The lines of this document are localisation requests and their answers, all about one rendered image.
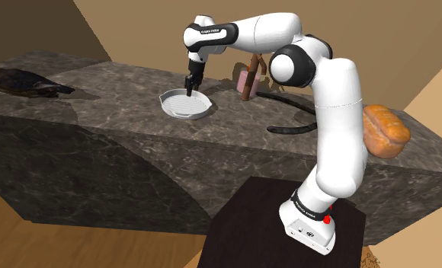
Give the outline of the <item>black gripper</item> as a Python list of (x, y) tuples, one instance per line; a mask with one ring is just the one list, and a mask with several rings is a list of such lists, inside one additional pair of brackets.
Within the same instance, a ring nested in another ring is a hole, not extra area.
[(202, 77), (205, 69), (205, 62), (196, 62), (192, 59), (189, 60), (188, 70), (190, 74), (185, 77), (184, 87), (186, 88), (186, 95), (190, 97), (193, 91), (197, 91), (202, 83)]

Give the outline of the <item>white round grill pan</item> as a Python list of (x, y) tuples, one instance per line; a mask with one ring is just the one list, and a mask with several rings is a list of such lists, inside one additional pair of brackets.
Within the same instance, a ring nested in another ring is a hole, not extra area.
[(159, 96), (163, 111), (177, 119), (197, 120), (208, 113), (212, 107), (210, 99), (199, 91), (187, 96), (185, 88), (172, 89)]

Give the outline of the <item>pink utensil holder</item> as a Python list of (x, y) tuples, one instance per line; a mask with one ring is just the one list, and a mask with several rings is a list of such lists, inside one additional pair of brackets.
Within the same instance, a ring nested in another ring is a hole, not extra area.
[[(241, 93), (241, 94), (244, 91), (244, 87), (245, 87), (245, 83), (246, 83), (246, 80), (247, 80), (247, 76), (248, 76), (248, 71), (246, 69), (240, 71), (239, 79), (238, 79), (238, 83), (237, 83), (237, 91), (239, 93)], [(254, 97), (256, 95), (256, 91), (258, 89), (259, 81), (260, 81), (260, 76), (256, 75), (255, 76), (255, 80), (253, 81), (252, 87), (251, 87), (251, 90), (250, 90), (250, 96), (251, 97)]]

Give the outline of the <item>dark marble counter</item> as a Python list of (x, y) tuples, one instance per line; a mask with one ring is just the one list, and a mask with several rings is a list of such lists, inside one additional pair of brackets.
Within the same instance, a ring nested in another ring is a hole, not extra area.
[(177, 73), (43, 50), (2, 66), (73, 88), (0, 92), (0, 196), (31, 222), (204, 235), (249, 177), (301, 181), (316, 162), (316, 132), (268, 131), (313, 122), (307, 96), (245, 102), (207, 78), (208, 114), (178, 120), (159, 101)]

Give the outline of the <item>dark robot stand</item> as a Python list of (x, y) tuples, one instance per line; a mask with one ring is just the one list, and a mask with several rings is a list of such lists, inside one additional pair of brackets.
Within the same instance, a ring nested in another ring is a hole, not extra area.
[(360, 268), (366, 216), (333, 205), (336, 242), (321, 255), (289, 237), (279, 207), (298, 181), (250, 177), (213, 218), (197, 268)]

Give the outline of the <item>dark bird figure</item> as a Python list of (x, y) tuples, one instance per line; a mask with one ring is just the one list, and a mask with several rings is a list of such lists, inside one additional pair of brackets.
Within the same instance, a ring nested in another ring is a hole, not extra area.
[(0, 68), (0, 92), (14, 96), (37, 98), (71, 94), (75, 89), (41, 75), (21, 69)]

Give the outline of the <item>orange bread loaf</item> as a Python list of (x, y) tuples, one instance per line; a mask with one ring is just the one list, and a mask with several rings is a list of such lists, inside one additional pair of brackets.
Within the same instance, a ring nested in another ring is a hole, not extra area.
[(411, 138), (410, 130), (387, 107), (379, 104), (363, 109), (364, 143), (370, 154), (390, 159), (398, 156)]

